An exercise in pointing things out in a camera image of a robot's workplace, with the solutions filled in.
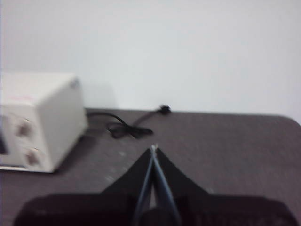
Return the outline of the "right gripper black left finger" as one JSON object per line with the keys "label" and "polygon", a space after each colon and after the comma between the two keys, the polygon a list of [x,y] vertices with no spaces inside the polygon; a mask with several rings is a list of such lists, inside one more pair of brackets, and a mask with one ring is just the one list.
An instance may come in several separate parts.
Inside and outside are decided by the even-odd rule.
{"label": "right gripper black left finger", "polygon": [[128,212],[142,212],[149,207],[153,181],[152,151],[147,149],[114,183],[101,192],[109,203]]}

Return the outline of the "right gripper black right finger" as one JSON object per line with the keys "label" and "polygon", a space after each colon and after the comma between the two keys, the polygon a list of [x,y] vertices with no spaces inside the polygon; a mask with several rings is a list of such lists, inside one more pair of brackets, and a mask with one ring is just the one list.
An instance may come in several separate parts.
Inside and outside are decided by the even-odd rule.
{"label": "right gripper black right finger", "polygon": [[210,212],[212,196],[181,172],[159,148],[154,151],[155,173],[175,212]]}

